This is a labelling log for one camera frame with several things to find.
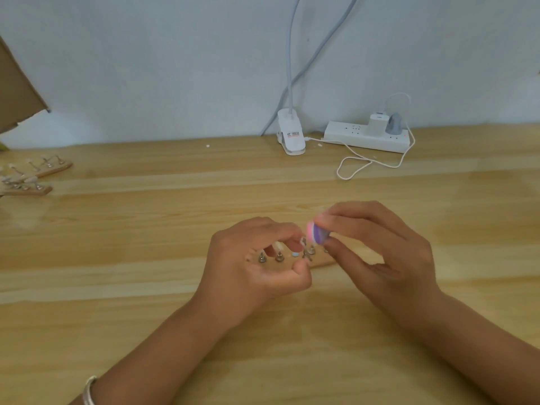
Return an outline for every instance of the pink and purple object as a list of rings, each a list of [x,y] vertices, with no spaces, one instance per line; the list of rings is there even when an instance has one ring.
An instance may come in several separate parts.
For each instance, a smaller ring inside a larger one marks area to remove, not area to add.
[[[307,223],[306,236],[310,242],[322,245],[328,236],[330,236],[330,232],[320,228],[313,221],[311,221]]]

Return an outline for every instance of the electrical socket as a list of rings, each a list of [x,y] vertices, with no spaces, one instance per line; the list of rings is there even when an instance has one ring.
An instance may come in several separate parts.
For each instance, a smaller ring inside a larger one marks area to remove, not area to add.
[[[400,135],[382,132],[376,136],[367,134],[368,126],[356,123],[328,122],[324,138],[327,143],[347,144],[359,148],[386,150],[405,153],[410,146],[409,131],[403,129]]]

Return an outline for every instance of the white wall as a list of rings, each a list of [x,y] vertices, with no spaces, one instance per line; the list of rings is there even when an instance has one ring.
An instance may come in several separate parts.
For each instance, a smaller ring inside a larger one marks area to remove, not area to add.
[[[0,34],[75,129],[55,144],[256,134],[286,83],[292,1],[0,0]],[[301,0],[293,72],[349,1]],[[540,0],[362,0],[295,107],[307,131],[395,91],[412,126],[540,121],[539,17]]]

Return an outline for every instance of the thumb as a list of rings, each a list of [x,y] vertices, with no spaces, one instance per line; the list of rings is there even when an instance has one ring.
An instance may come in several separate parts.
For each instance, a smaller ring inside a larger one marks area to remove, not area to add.
[[[328,254],[347,273],[354,285],[364,294],[376,280],[376,274],[354,251],[336,238],[329,237],[324,243]]]
[[[311,287],[311,271],[305,258],[294,262],[291,270],[266,271],[265,282],[273,296],[297,293]]]

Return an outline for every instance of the wooden table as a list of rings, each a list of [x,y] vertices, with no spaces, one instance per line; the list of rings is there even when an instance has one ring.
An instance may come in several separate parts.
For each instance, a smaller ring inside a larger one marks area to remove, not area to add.
[[[400,169],[370,166],[349,182],[335,176],[344,147],[311,141],[286,156],[274,136],[47,151],[75,162],[46,179],[53,192],[0,199],[0,403],[71,400],[190,298],[215,231],[257,215],[303,225],[340,200],[395,210],[432,241],[446,292],[540,346],[540,126],[416,137]],[[42,152],[2,153],[0,163]],[[177,403],[489,400],[334,265],[230,333]]]

